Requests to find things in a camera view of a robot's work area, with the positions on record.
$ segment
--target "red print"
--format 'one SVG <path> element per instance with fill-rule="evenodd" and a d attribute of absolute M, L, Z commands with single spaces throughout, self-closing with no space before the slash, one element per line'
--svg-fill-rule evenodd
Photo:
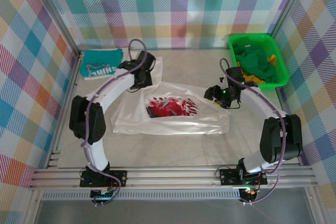
<path fill-rule="evenodd" d="M 176 116 L 176 115 L 196 115 L 198 108 L 191 99 L 168 97 L 156 98 L 149 100 L 147 107 L 148 115 L 151 118 L 161 118 L 163 116 Z"/>

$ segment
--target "metal bracket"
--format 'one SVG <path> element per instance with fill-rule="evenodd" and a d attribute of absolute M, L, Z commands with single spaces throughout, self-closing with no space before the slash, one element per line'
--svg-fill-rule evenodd
<path fill-rule="evenodd" d="M 265 173 L 260 173 L 251 179 L 241 180 L 239 172 L 236 169 L 220 169 L 219 177 L 221 178 L 220 184 L 222 186 L 257 186 L 267 185 L 267 177 Z"/>
<path fill-rule="evenodd" d="M 127 181 L 127 171 L 126 170 L 104 170 L 104 173 L 112 175 L 118 178 L 121 182 L 121 187 L 126 186 Z M 103 176 L 102 174 L 96 173 L 92 171 L 88 167 L 84 170 L 81 175 L 81 180 L 79 183 L 80 187 L 118 187 L 118 182 L 114 179 L 111 179 L 107 176 Z"/>

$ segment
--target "cable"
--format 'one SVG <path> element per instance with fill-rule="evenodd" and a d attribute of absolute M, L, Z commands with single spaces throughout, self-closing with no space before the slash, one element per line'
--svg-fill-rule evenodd
<path fill-rule="evenodd" d="M 264 97 L 261 93 L 259 93 L 258 91 L 250 88 L 249 86 L 247 85 L 244 85 L 242 84 L 241 82 L 239 81 L 236 81 L 235 79 L 233 79 L 231 76 L 228 75 L 228 73 L 225 71 L 225 69 L 223 68 L 223 65 L 222 65 L 222 61 L 226 61 L 226 59 L 222 58 L 220 59 L 220 62 L 219 62 L 219 65 L 220 65 L 220 68 L 221 70 L 223 71 L 223 73 L 226 75 L 227 78 L 229 78 L 231 81 L 233 81 L 234 83 L 238 84 L 238 85 L 241 85 L 243 86 L 244 88 L 248 89 L 249 91 L 251 91 L 252 93 L 256 94 L 258 97 L 260 97 L 272 110 L 273 112 L 279 117 L 279 120 L 280 120 L 280 123 L 281 123 L 281 127 L 282 127 L 282 147 L 281 147 L 281 153 L 280 153 L 280 158 L 279 158 L 279 162 L 277 164 L 277 166 L 271 170 L 271 171 L 267 171 L 267 170 L 263 170 L 263 172 L 265 172 L 266 174 L 273 174 L 273 173 L 276 173 L 277 170 L 279 169 L 279 167 L 281 166 L 282 164 L 282 160 L 284 158 L 284 155 L 285 155 L 285 149 L 286 149 L 286 135 L 287 135 L 287 132 L 286 132 L 286 126 L 285 126 L 285 122 L 280 114 L 280 112 L 277 110 L 276 107 L 273 106 L 273 104 L 271 104 L 266 97 Z"/>
<path fill-rule="evenodd" d="M 229 64 L 229 62 L 227 61 L 227 59 L 222 58 L 222 59 L 220 59 L 220 60 L 221 60 L 221 61 L 224 60 L 224 61 L 226 62 L 227 68 L 230 68 L 230 64 Z"/>
<path fill-rule="evenodd" d="M 85 179 L 83 176 L 82 176 L 82 173 L 83 173 L 83 171 L 85 170 L 85 168 L 83 168 L 82 170 L 80 170 L 79 171 L 79 177 L 81 178 L 81 179 Z"/>
<path fill-rule="evenodd" d="M 139 90 L 140 90 L 140 88 L 136 89 L 135 91 L 129 91 L 128 89 L 126 91 L 129 92 L 129 93 L 135 93 L 135 92 L 137 92 Z"/>
<path fill-rule="evenodd" d="M 221 167 L 227 167 L 227 168 L 231 169 L 231 168 L 228 167 L 227 165 L 221 165 L 221 166 L 219 166 L 219 167 L 217 168 L 217 170 L 215 171 L 215 177 L 216 177 L 217 179 L 219 179 L 219 180 L 221 180 L 221 178 L 217 177 L 217 172 L 218 172 L 218 170 L 219 170 Z"/>
<path fill-rule="evenodd" d="M 124 77 L 124 76 L 126 76 L 126 75 L 128 75 L 129 73 L 132 73 L 132 72 L 134 72 L 134 71 L 136 71 L 137 69 L 139 69 L 144 63 L 145 63 L 145 61 L 146 61 L 146 59 L 147 59 L 147 48 L 146 48 L 146 45 L 141 41 L 141 40 L 139 40 L 139 39 L 133 39 L 133 40 L 131 40 L 130 41 L 130 43 L 129 43 L 129 45 L 128 45 L 128 53 L 129 53 L 129 56 L 130 56 L 130 58 L 131 58 L 131 44 L 134 42 L 134 41 L 138 41 L 138 42 L 140 42 L 141 44 L 142 44 L 142 46 L 143 46 L 143 49 L 144 49 L 144 57 L 142 58 L 142 60 L 141 60 L 141 62 L 140 62 L 140 64 L 139 65 L 137 65 L 136 67 L 134 67 L 134 68 L 132 68 L 131 70 L 129 70 L 129 71 L 127 71 L 127 72 L 125 72 L 125 73 L 123 73 L 123 74 L 120 74 L 120 75 L 118 75 L 117 77 L 114 77 L 114 78 L 112 78 L 112 79 L 110 79 L 109 81 L 107 81 L 93 96 L 92 96 L 92 98 L 91 98 L 91 100 L 89 101 L 89 104 L 88 104 L 88 106 L 87 106 L 87 108 L 86 108 L 86 115 L 85 115 L 85 126 L 86 126 L 86 129 L 85 129 L 85 139 L 84 139 L 84 141 L 83 141 L 83 143 L 81 144 L 81 147 L 83 147 L 84 148 L 84 154 L 85 154 L 85 157 L 86 157 L 86 159 L 87 159 L 87 161 L 88 161 L 88 163 L 89 163 L 89 166 L 90 166 L 90 168 L 91 169 L 93 169 L 95 172 L 97 172 L 97 173 L 100 173 L 101 175 L 103 175 L 103 176 L 106 176 L 106 177 L 109 177 L 109 178 L 112 178 L 112 179 L 114 179 L 115 181 L 117 181 L 118 182 L 118 189 L 117 189 L 117 192 L 108 200 L 108 201 L 106 201 L 105 203 L 96 203 L 96 206 L 97 205 L 99 205 L 99 206 L 104 206 L 104 205 L 106 205 L 106 204 L 108 204 L 108 203 L 110 203 L 117 195 L 118 195 L 118 193 L 119 193 L 119 191 L 120 191 L 120 188 L 121 188 L 121 182 L 120 182 L 120 180 L 117 178 L 117 177 L 115 177 L 115 176 L 112 176 L 112 175 L 110 175 L 110 174 L 107 174 L 107 173 L 104 173 L 104 172 L 102 172 L 102 171 L 100 171 L 99 169 L 97 169 L 94 165 L 92 165 L 92 159 L 91 159 L 91 157 L 90 157 L 90 155 L 89 155 L 89 153 L 88 153 L 88 150 L 87 150 L 87 144 L 88 144 L 88 139 L 89 139 L 89 134 L 90 134 L 90 132 L 89 132 L 89 113 L 90 113 L 90 108 L 91 108 L 91 105 L 93 104 L 93 102 L 94 102 L 94 100 L 95 100 L 95 98 L 96 97 L 98 97 L 99 96 L 99 94 L 106 88 L 106 87 L 108 87 L 112 82 L 114 82 L 114 81 L 116 81 L 116 80 L 118 80 L 118 79 L 120 79 L 120 78 L 122 78 L 122 77 Z"/>
<path fill-rule="evenodd" d="M 153 70 L 154 67 L 155 67 L 155 64 L 156 64 L 156 58 L 154 58 L 154 64 L 153 64 L 152 68 L 151 68 L 150 70 L 148 70 L 149 72 L 152 72 L 152 70 Z"/>
<path fill-rule="evenodd" d="M 237 110 L 237 109 L 240 109 L 240 102 L 237 101 L 237 103 L 238 103 L 238 107 L 235 107 L 235 108 L 227 108 L 227 109 L 228 109 L 228 110 Z"/>
<path fill-rule="evenodd" d="M 258 190 L 257 191 L 259 190 L 260 190 L 260 178 L 258 177 Z"/>

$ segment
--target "gray floor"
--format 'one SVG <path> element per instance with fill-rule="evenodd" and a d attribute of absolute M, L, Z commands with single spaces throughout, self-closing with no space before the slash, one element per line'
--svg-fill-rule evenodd
<path fill-rule="evenodd" d="M 314 223 L 303 188 L 276 189 L 251 206 L 238 200 L 118 200 L 106 207 L 90 201 L 43 201 L 37 224 L 68 223 Z"/>

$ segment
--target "plaid fabric backdrop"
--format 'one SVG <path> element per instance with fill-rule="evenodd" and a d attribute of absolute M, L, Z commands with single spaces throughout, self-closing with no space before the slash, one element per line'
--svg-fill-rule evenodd
<path fill-rule="evenodd" d="M 312 165 L 336 220 L 336 0 L 299 0 L 278 39 L 291 75 L 281 89 L 300 116 L 306 164 Z"/>
<path fill-rule="evenodd" d="M 214 48 L 231 33 L 272 31 L 287 0 L 54 0 L 80 49 Z"/>
<path fill-rule="evenodd" d="M 40 0 L 0 0 L 0 223 L 19 223 L 74 56 Z"/>

